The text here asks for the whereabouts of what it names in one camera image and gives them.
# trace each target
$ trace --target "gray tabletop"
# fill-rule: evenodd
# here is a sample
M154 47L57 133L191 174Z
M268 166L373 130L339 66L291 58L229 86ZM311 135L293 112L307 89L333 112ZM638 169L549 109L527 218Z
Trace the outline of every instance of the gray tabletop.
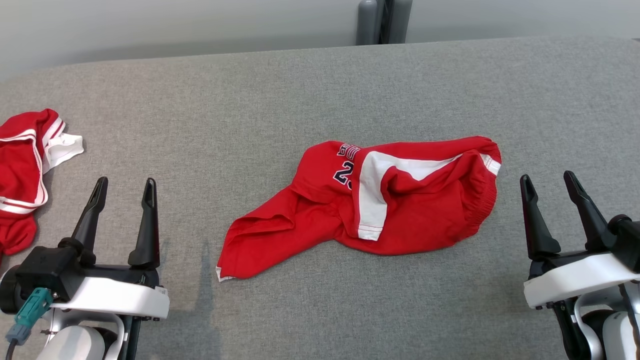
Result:
M564 359L554 315L522 295L518 179L532 177L566 250L584 242L566 169L605 217L640 217L639 85L632 40L381 45L41 70L0 84L0 119L49 107L85 138L84 154L45 176L36 244L70 235L108 176L95 252L125 264L144 181L157 180L172 303L169 319L143 324L139 359ZM217 282L228 226L286 186L307 147L470 135L492 138L503 159L478 235L396 257L330 241L252 279ZM11 320L0 317L0 331ZM35 358L43 343L34 334L14 359Z

